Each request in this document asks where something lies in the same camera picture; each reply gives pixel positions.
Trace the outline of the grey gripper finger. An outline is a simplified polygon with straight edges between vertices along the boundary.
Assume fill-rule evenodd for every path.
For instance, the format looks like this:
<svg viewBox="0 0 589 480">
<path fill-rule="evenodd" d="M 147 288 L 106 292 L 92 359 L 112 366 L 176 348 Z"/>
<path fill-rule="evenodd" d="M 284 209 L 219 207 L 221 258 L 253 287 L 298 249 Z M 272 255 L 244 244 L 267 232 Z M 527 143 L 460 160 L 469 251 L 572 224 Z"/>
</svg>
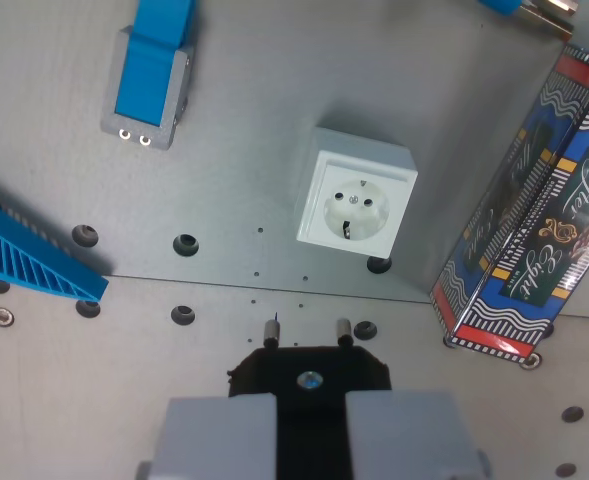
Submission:
<svg viewBox="0 0 589 480">
<path fill-rule="evenodd" d="M 443 391 L 346 395 L 355 479 L 491 479 L 458 405 Z"/>
<path fill-rule="evenodd" d="M 274 395 L 173 398 L 138 479 L 275 479 Z"/>
</svg>

